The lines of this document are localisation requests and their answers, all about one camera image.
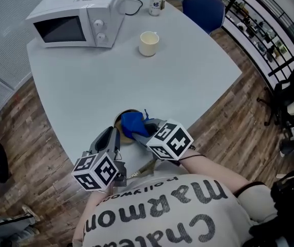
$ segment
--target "bottle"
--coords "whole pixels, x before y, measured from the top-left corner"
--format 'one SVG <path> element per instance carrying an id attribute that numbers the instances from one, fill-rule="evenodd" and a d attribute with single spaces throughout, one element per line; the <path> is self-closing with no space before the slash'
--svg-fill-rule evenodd
<path id="1" fill-rule="evenodd" d="M 151 0 L 149 4 L 149 14 L 157 16 L 160 14 L 161 9 L 164 8 L 166 0 Z"/>

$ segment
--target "white cup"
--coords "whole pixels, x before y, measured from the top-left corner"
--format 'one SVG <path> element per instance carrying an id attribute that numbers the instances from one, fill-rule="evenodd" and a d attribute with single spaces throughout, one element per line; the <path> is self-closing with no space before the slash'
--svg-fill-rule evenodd
<path id="1" fill-rule="evenodd" d="M 147 31 L 140 35 L 139 52 L 150 57 L 156 53 L 159 36 L 155 32 Z"/>

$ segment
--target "white microwave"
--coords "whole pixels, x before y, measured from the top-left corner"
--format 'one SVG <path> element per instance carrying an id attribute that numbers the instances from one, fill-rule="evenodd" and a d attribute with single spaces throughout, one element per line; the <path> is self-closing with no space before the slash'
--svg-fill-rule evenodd
<path id="1" fill-rule="evenodd" d="M 112 47 L 125 0 L 42 0 L 26 18 L 43 47 Z"/>

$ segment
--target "microwave window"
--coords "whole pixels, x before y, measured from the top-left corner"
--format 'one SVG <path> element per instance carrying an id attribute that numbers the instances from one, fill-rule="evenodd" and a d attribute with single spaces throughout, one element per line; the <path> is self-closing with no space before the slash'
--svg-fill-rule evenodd
<path id="1" fill-rule="evenodd" d="M 45 43 L 86 41 L 80 18 L 67 16 L 34 23 Z"/>

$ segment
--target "microwave knob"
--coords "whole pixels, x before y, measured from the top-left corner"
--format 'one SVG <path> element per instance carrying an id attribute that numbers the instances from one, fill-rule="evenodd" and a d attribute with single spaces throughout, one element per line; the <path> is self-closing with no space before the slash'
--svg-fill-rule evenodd
<path id="1" fill-rule="evenodd" d="M 94 21 L 94 28 L 95 30 L 100 30 L 104 26 L 104 22 L 100 19 Z"/>
<path id="2" fill-rule="evenodd" d="M 98 42 L 103 42 L 106 38 L 106 35 L 104 33 L 98 33 L 97 34 L 97 41 Z"/>

